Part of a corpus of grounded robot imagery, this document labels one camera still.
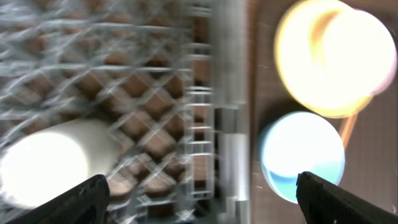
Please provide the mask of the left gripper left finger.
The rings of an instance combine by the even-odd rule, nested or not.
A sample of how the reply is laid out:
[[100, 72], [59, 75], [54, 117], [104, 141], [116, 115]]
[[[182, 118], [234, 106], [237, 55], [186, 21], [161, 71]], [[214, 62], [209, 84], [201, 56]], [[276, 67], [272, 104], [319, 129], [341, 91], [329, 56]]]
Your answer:
[[102, 224], [109, 196], [106, 177], [94, 175], [7, 224]]

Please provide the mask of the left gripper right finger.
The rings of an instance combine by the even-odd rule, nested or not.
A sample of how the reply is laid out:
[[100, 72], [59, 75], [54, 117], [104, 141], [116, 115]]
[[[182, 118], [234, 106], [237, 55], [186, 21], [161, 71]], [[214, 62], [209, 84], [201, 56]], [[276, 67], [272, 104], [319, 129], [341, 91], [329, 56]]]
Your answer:
[[311, 173], [297, 177], [296, 198], [308, 224], [397, 224], [387, 212]]

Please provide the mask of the white plastic cup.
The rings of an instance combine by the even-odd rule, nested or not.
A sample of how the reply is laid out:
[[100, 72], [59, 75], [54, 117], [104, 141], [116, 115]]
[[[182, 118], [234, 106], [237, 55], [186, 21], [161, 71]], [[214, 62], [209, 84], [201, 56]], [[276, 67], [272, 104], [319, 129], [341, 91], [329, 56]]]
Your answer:
[[94, 175], [106, 175], [121, 146], [108, 124], [76, 119], [30, 134], [1, 156], [1, 198], [33, 209]]

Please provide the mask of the pink white bowl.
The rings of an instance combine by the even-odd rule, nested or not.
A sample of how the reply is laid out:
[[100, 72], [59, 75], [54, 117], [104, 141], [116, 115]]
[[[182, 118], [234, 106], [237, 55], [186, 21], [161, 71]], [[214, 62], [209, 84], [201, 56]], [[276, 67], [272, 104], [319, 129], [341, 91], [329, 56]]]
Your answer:
[[394, 40], [372, 14], [351, 9], [321, 18], [312, 33], [313, 59], [321, 78], [321, 103], [341, 108], [384, 91], [397, 64]]

